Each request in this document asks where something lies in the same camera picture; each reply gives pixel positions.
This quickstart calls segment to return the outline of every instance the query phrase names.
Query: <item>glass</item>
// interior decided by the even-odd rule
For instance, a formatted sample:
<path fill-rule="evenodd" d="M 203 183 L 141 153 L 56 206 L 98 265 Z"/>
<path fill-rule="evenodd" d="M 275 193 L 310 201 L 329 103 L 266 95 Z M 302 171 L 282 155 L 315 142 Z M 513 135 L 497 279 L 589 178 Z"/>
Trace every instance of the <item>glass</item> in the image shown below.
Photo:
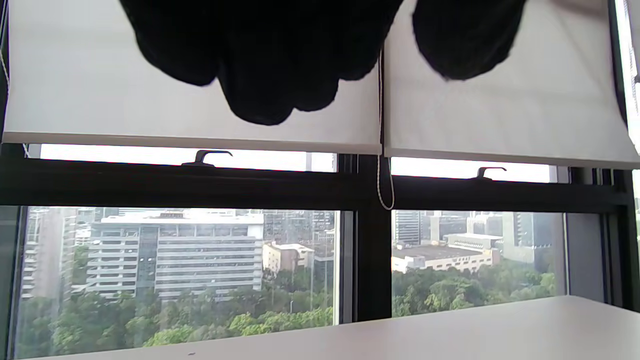
<path fill-rule="evenodd" d="M 618 20 L 618 40 L 620 41 L 620 56 L 622 62 L 622 79 L 627 106 L 627 127 L 629 137 L 640 152 L 640 111 L 638 106 L 636 52 L 631 39 L 631 28 L 628 14 L 628 1 L 616 0 L 616 17 Z M 640 256 L 640 170 L 633 170 L 634 200 L 636 203 L 636 231 L 638 241 L 638 256 Z"/>
<path fill-rule="evenodd" d="M 32 158 L 180 165 L 194 161 L 199 149 L 103 145 L 42 144 L 30 147 Z M 336 172 L 337 156 L 321 152 L 229 150 L 233 156 L 210 154 L 205 160 L 217 167 Z"/>
<path fill-rule="evenodd" d="M 13 357 L 333 325 L 337 215 L 30 207 Z"/>
<path fill-rule="evenodd" d="M 394 317 L 558 295 L 562 214 L 395 210 L 392 229 Z"/>
<path fill-rule="evenodd" d="M 504 167 L 507 169 L 507 171 L 499 169 L 487 170 L 485 176 L 493 180 L 522 181 L 526 183 L 557 183 L 558 171 L 561 170 L 555 166 L 537 164 L 391 158 L 392 175 L 468 179 L 476 177 L 480 167 Z"/>

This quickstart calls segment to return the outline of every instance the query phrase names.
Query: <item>sky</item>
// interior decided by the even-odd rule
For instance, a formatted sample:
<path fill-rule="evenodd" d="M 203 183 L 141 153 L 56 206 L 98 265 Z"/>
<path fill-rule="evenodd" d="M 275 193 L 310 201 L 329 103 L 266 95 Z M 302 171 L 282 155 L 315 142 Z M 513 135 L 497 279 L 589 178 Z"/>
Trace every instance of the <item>sky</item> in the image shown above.
<path fill-rule="evenodd" d="M 194 161 L 198 149 L 167 147 L 126 147 L 100 145 L 44 144 L 40 157 L 50 160 L 106 161 L 118 163 L 145 163 L 156 165 L 180 165 Z M 307 154 L 293 151 L 230 150 L 233 156 L 210 154 L 205 162 L 218 167 L 259 168 L 268 170 L 305 171 Z M 432 160 L 417 158 L 393 158 L 391 172 L 394 175 L 468 178 L 475 177 L 479 167 L 504 167 L 489 170 L 485 174 L 494 180 L 528 181 L 548 183 L 550 166 L 514 163 L 490 163 L 485 161 Z M 334 154 L 312 153 L 311 169 L 319 172 L 335 171 Z"/>

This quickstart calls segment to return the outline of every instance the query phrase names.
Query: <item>blind cord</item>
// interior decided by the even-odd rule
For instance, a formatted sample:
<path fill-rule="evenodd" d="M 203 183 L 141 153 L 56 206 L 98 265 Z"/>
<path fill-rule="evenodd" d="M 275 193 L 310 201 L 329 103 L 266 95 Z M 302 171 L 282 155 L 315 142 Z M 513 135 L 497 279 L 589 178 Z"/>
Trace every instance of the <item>blind cord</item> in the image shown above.
<path fill-rule="evenodd" d="M 2 71 L 4 72 L 4 78 L 6 80 L 6 93 L 7 95 L 9 94 L 9 72 L 6 70 L 6 64 L 4 63 L 4 55 L 2 54 L 2 50 L 0 49 L 0 63 L 2 64 Z M 24 154 L 27 158 L 30 158 L 29 156 L 29 148 L 27 147 L 27 144 L 22 144 L 22 148 L 24 149 Z"/>
<path fill-rule="evenodd" d="M 382 128 L 382 104 L 384 99 L 382 98 L 382 63 L 381 63 L 382 53 L 380 53 L 380 57 L 378 57 L 378 125 L 380 127 L 380 137 L 382 137 L 382 132 L 384 129 Z M 391 176 L 391 159 L 387 159 L 387 166 L 389 169 L 389 183 L 391 184 L 391 205 L 387 206 L 385 201 L 382 199 L 382 193 L 380 192 L 380 158 L 378 155 L 378 172 L 376 173 L 376 186 L 378 188 L 378 200 L 380 200 L 380 205 L 382 205 L 385 210 L 393 210 L 396 205 L 396 193 L 394 191 L 394 178 Z"/>

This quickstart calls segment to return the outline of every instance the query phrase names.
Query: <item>roller blind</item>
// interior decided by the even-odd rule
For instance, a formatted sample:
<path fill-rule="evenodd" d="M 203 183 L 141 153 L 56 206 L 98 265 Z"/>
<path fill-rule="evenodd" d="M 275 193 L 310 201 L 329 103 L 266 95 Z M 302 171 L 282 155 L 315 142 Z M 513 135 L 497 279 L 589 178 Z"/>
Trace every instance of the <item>roller blind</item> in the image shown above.
<path fill-rule="evenodd" d="M 444 81 L 405 0 L 385 44 L 386 156 L 637 168 L 612 77 L 606 0 L 529 0 L 509 58 Z"/>
<path fill-rule="evenodd" d="M 229 110 L 217 82 L 149 65 L 118 0 L 11 0 L 9 14 L 6 142 L 381 152 L 376 69 L 341 82 L 321 111 L 259 126 Z"/>

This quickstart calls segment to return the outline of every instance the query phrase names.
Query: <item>rooftop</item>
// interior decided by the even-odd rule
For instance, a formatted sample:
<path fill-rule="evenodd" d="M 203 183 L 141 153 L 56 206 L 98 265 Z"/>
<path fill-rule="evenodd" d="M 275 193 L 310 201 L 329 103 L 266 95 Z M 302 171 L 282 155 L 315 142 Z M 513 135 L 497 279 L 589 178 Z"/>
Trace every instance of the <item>rooftop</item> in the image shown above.
<path fill-rule="evenodd" d="M 426 260 L 449 259 L 460 256 L 480 255 L 481 251 L 459 249 L 448 246 L 437 245 L 418 245 L 413 247 L 405 247 L 403 249 L 392 249 L 392 255 L 396 258 L 404 259 L 406 256 L 416 258 L 424 256 Z"/>
<path fill-rule="evenodd" d="M 313 251 L 313 249 L 310 249 L 304 245 L 300 245 L 300 244 L 276 244 L 276 243 L 270 243 L 268 244 L 271 247 L 278 249 L 278 250 L 296 250 L 298 252 L 300 251 Z"/>
<path fill-rule="evenodd" d="M 494 236 L 494 235 L 485 235 L 485 234 L 448 234 L 445 236 L 460 236 L 468 239 L 484 239 L 484 240 L 502 240 L 502 236 Z"/>
<path fill-rule="evenodd" d="M 208 212 L 206 209 L 185 211 L 148 210 L 126 213 L 122 216 L 103 218 L 103 224 L 259 224 L 264 223 L 262 214 L 241 216 Z"/>

